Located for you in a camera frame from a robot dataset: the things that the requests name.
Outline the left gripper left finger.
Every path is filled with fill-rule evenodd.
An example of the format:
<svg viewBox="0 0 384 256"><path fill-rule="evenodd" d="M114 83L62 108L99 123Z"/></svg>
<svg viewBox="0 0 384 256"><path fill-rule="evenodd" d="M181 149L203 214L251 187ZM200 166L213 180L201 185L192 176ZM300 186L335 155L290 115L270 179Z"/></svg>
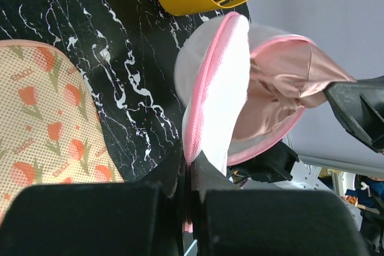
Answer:
<svg viewBox="0 0 384 256"><path fill-rule="evenodd" d="M1 224L2 255L182 255L182 144L135 183L35 185Z"/></svg>

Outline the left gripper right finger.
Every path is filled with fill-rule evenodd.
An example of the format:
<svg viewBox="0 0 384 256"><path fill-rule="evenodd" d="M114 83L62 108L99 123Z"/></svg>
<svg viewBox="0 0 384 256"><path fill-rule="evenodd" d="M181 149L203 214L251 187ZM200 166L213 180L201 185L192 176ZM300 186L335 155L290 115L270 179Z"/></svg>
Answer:
<svg viewBox="0 0 384 256"><path fill-rule="evenodd" d="M191 217L199 255L367 255L334 193L241 189L201 153L190 164Z"/></svg>

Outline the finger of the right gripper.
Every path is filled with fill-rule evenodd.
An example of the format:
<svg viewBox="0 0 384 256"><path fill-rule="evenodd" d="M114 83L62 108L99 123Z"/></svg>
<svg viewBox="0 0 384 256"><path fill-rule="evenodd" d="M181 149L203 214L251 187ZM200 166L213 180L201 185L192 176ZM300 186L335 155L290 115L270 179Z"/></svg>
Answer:
<svg viewBox="0 0 384 256"><path fill-rule="evenodd" d="M323 93L340 125L376 153L383 152L383 78L333 82Z"/></svg>

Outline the pink satin bra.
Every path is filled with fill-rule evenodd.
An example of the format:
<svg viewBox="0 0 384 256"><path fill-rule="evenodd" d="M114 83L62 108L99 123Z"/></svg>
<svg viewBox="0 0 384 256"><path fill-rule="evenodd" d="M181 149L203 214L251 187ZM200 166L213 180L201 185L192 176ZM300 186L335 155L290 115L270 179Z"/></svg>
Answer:
<svg viewBox="0 0 384 256"><path fill-rule="evenodd" d="M323 104L323 90L330 83L354 81L312 43L292 40L265 46L251 57L248 99L233 139L248 140L274 132L299 109Z"/></svg>

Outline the white mesh laundry bag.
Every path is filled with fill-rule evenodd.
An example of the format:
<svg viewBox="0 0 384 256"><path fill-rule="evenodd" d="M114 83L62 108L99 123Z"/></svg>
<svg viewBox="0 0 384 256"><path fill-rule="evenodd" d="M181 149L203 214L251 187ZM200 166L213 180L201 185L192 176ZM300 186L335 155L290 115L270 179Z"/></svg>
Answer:
<svg viewBox="0 0 384 256"><path fill-rule="evenodd" d="M222 174L227 166L244 162L266 149L274 132L248 140L233 139L238 117L248 99L251 57L274 42L303 40L267 26L252 25L236 12L200 25L179 51L175 88L185 104L182 144L187 170L203 153Z"/></svg>

